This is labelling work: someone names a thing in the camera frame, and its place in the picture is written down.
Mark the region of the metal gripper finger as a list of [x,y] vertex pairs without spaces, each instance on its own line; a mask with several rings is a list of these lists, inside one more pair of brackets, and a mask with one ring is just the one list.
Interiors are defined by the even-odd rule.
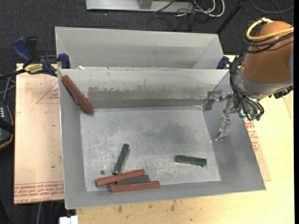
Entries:
[[228,115],[222,115],[220,120],[220,126],[214,140],[222,140],[230,133],[233,121],[230,120]]
[[222,101],[222,90],[209,91],[208,97],[203,104],[203,110],[212,110],[213,104],[220,101]]

